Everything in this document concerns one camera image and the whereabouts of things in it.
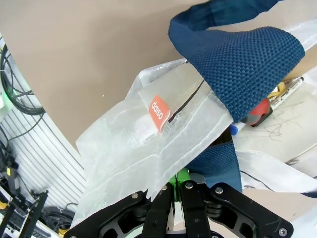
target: corrugated metal surface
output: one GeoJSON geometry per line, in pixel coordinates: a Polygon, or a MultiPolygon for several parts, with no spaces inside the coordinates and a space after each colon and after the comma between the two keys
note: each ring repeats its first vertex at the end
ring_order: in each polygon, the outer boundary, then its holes
{"type": "MultiPolygon", "coordinates": [[[[16,75],[14,86],[23,91],[29,90],[13,58],[10,57],[9,61],[16,75]]],[[[28,98],[24,96],[23,101],[38,105],[34,96],[28,98]]],[[[1,126],[10,139],[30,129],[39,117],[23,114],[13,108],[1,121],[1,126]]],[[[36,192],[46,189],[49,191],[46,206],[63,207],[67,203],[79,202],[86,182],[81,158],[48,114],[44,115],[32,131],[10,143],[14,147],[16,160],[19,163],[18,173],[28,188],[36,192]]],[[[20,183],[20,186],[22,193],[32,201],[32,197],[23,183],[20,183]]]]}

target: orange label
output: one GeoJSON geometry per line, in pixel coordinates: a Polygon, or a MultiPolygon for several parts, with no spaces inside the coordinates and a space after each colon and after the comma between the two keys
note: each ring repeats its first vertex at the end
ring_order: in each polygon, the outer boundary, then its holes
{"type": "Polygon", "coordinates": [[[162,127],[170,115],[170,109],[159,95],[156,95],[151,102],[149,112],[159,132],[162,132],[162,127]]]}

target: blue woven strap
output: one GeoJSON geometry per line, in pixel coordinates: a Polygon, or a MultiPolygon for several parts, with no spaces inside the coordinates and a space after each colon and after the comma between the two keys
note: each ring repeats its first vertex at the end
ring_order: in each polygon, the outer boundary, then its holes
{"type": "MultiPolygon", "coordinates": [[[[234,121],[241,120],[258,105],[305,52],[295,37],[273,27],[247,32],[206,29],[253,19],[277,2],[212,0],[189,8],[170,22],[171,42],[202,75],[234,121]]],[[[241,190],[232,143],[207,148],[188,168],[205,175],[209,186],[222,181],[241,190]]]]}

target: silver screw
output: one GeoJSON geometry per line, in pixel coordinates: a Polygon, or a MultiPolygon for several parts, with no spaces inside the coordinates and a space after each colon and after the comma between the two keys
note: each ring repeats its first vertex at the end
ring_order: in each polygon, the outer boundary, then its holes
{"type": "Polygon", "coordinates": [[[133,199],[136,199],[136,198],[138,198],[138,194],[137,193],[133,193],[132,195],[131,195],[131,197],[133,198],[133,199]]]}
{"type": "Polygon", "coordinates": [[[281,228],[278,233],[281,237],[285,237],[287,235],[287,230],[285,228],[281,228]]]}
{"type": "Polygon", "coordinates": [[[187,189],[191,189],[191,188],[193,188],[193,184],[191,183],[191,182],[187,182],[186,184],[185,184],[185,187],[187,188],[187,189]]]}
{"type": "Polygon", "coordinates": [[[223,189],[221,187],[217,187],[215,191],[216,191],[217,194],[222,194],[223,193],[223,189]]]}

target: daiso logo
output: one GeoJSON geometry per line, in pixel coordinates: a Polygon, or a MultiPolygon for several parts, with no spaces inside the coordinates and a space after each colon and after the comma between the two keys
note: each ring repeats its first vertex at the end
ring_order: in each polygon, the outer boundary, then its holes
{"type": "Polygon", "coordinates": [[[163,113],[160,111],[160,109],[159,109],[157,104],[158,104],[158,102],[153,102],[152,103],[152,109],[155,112],[155,114],[157,115],[158,119],[162,120],[163,113]]]}
{"type": "Polygon", "coordinates": [[[151,102],[149,106],[149,113],[159,132],[162,132],[163,124],[167,121],[170,115],[170,109],[159,95],[156,95],[151,102]]]}

